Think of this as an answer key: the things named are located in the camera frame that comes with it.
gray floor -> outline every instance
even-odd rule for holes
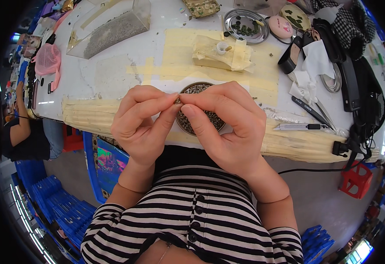
[[[277,172],[296,168],[339,169],[345,164],[315,164],[270,157],[266,160]],[[53,161],[45,161],[44,165],[47,174],[58,177],[68,193],[94,206],[99,205],[90,185],[83,151],[62,153]],[[281,175],[290,188],[300,234],[320,224],[336,241],[325,256],[345,246],[359,227],[378,186],[375,181],[378,172],[373,172],[371,187],[361,200],[338,191],[342,183],[340,172],[290,172]]]

black and white striped shirt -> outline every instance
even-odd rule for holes
[[[86,263],[135,263],[159,239],[210,263],[303,263],[298,232],[266,230],[247,183],[204,166],[163,171],[132,208],[101,205],[81,244]]]

small white cup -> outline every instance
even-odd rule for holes
[[[229,47],[228,44],[226,44],[225,42],[219,42],[217,45],[216,45],[216,52],[219,54],[219,55],[224,55],[226,53],[225,49]]]

plaid fabric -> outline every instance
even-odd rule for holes
[[[311,2],[315,11],[339,5],[334,0],[311,0]],[[353,0],[353,7],[350,10],[340,8],[332,25],[342,47],[353,60],[363,56],[366,45],[373,40],[376,33],[375,24],[367,17],[359,0]]]

jeans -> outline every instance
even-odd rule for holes
[[[44,134],[50,144],[50,160],[57,158],[63,150],[63,124],[51,119],[43,119]]]

